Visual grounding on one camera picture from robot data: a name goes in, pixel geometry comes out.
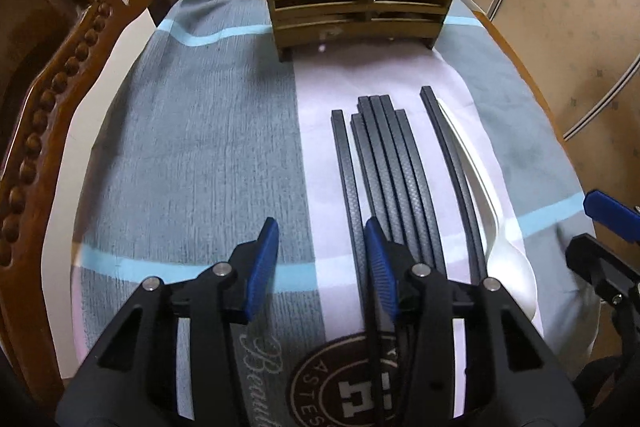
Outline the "beige kitchen cabinets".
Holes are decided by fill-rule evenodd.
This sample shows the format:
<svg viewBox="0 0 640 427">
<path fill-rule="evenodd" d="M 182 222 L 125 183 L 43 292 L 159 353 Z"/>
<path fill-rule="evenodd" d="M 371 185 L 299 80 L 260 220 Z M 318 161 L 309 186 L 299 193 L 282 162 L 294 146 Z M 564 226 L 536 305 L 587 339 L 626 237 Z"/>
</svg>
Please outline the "beige kitchen cabinets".
<svg viewBox="0 0 640 427">
<path fill-rule="evenodd" d="M 465 0 L 546 100 L 586 191 L 639 202 L 639 0 Z"/>
</svg>

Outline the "grey pink striped cloth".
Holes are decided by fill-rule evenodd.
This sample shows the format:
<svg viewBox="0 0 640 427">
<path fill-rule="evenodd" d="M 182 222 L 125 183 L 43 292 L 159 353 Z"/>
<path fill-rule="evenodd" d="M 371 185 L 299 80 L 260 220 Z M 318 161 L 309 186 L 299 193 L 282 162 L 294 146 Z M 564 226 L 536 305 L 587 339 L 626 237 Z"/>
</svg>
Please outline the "grey pink striped cloth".
<svg viewBox="0 0 640 427">
<path fill-rule="evenodd" d="M 388 96 L 406 113 L 449 275 L 469 276 L 456 196 L 420 98 L 456 126 L 511 250 L 489 271 L 514 296 L 537 287 L 537 329 L 576 376 L 600 306 L 564 248 L 592 225 L 582 188 L 533 92 L 488 31 L 454 2 L 434 46 L 334 43 L 278 57 L 265 1 L 181 0 L 128 72 L 94 143 L 73 237 L 76 352 L 88 355 L 147 277 L 192 279 L 280 228 L 278 266 L 254 321 L 233 331 L 254 426 L 392 425 L 396 355 L 366 365 L 352 241 L 332 117 Z M 514 263 L 526 258 L 530 277 Z"/>
</svg>

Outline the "white plastic spoon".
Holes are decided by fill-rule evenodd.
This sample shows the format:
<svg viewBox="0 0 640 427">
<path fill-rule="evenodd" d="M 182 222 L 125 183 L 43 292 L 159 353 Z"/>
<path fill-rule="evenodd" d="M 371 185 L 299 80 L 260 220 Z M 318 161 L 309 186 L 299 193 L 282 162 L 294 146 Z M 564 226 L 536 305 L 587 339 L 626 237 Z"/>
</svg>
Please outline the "white plastic spoon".
<svg viewBox="0 0 640 427">
<path fill-rule="evenodd" d="M 506 217 L 498 193 L 489 172 L 480 159 L 472 142 L 460 132 L 446 107 L 438 103 L 447 126 L 454 137 L 465 176 L 480 212 L 485 234 L 484 256 L 488 275 L 502 283 L 521 307 L 526 317 L 533 321 L 537 312 L 537 282 L 535 272 L 526 257 L 506 236 Z"/>
</svg>

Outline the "carved brown wooden chair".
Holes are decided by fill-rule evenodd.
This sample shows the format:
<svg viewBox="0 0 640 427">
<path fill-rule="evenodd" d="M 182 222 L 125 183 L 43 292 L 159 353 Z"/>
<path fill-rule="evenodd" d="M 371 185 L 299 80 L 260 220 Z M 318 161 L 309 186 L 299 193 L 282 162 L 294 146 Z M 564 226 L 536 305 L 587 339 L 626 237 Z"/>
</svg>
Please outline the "carved brown wooden chair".
<svg viewBox="0 0 640 427">
<path fill-rule="evenodd" d="M 178 0 L 1 0 L 1 351 L 53 411 L 64 385 L 41 259 L 66 136 L 125 28 Z"/>
</svg>

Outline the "black chopstick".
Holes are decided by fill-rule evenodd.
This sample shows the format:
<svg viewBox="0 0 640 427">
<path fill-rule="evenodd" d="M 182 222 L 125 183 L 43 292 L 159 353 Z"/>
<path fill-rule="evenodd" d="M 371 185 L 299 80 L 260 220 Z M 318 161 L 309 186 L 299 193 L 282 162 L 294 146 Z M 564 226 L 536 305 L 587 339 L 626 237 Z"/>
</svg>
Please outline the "black chopstick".
<svg viewBox="0 0 640 427">
<path fill-rule="evenodd" d="M 416 178 L 393 104 L 388 96 L 371 96 L 369 101 L 384 148 L 387 170 L 393 184 L 396 213 L 402 228 L 400 236 L 392 233 L 393 238 L 397 242 L 403 239 L 416 260 L 433 266 Z"/>
<path fill-rule="evenodd" d="M 378 177 L 380 178 L 380 183 L 384 195 L 388 226 L 390 227 L 390 231 L 386 234 L 392 241 L 405 245 L 405 241 L 401 239 L 399 242 L 395 241 L 392 233 L 395 233 L 396 236 L 400 236 L 402 232 L 402 228 L 400 225 L 400 221 L 398 220 L 398 214 L 396 213 L 395 207 L 395 199 L 394 199 L 394 190 L 392 180 L 390 179 L 390 172 L 387 170 L 387 162 L 384 153 L 384 148 L 382 147 L 382 142 L 380 139 L 380 135 L 378 134 L 378 126 L 376 125 L 372 106 L 370 104 L 369 98 L 370 96 L 360 96 L 357 102 L 357 113 L 359 113 L 363 119 L 364 124 L 366 125 L 367 132 L 369 135 L 369 140 L 372 146 L 373 155 L 375 158 L 376 168 L 378 168 Z"/>
<path fill-rule="evenodd" d="M 442 249 L 442 241 L 440 240 L 435 208 L 431 198 L 431 191 L 428 187 L 419 150 L 416 146 L 416 139 L 414 139 L 414 135 L 412 133 L 410 122 L 406 112 L 403 109 L 396 109 L 395 115 L 398 120 L 401 135 L 404 138 L 408 150 L 413 174 L 416 178 L 416 187 L 418 188 L 424 214 L 423 221 L 426 228 L 428 243 L 430 243 L 430 259 L 431 262 L 433 262 L 433 267 L 439 273 L 442 273 L 444 277 L 446 277 L 446 261 L 444 250 Z"/>
<path fill-rule="evenodd" d="M 375 313 L 371 309 L 366 244 L 363 238 L 357 182 L 354 165 L 352 165 L 352 154 L 350 153 L 344 114 L 341 109 L 332 110 L 331 126 L 338 170 L 340 170 L 352 255 L 354 256 L 363 326 L 367 332 L 371 325 L 375 324 Z"/>
<path fill-rule="evenodd" d="M 375 158 L 364 119 L 359 113 L 352 115 L 352 133 L 356 140 L 371 216 L 378 219 L 383 232 L 387 234 L 390 231 L 390 227 L 388 226 L 384 195 L 380 178 L 378 177 L 378 168 L 376 168 Z"/>
<path fill-rule="evenodd" d="M 405 244 L 416 261 L 446 274 L 435 207 L 409 118 L 403 109 L 393 106 L 388 95 L 383 95 L 380 102 L 390 135 L 383 140 L 384 144 L 390 143 L 388 165 L 392 160 L 398 165 L 393 182 Z"/>
<path fill-rule="evenodd" d="M 446 162 L 454 194 L 456 194 L 465 234 L 466 249 L 468 250 L 470 280 L 473 285 L 478 285 L 482 280 L 486 279 L 488 271 L 482 239 L 480 238 L 480 226 L 478 225 L 469 183 L 466 181 L 462 162 L 457 152 L 456 143 L 454 143 L 454 137 L 444 113 L 440 109 L 433 89 L 428 86 L 422 87 L 420 98 L 428 117 L 430 117 L 438 144 L 442 150 L 442 157 Z"/>
</svg>

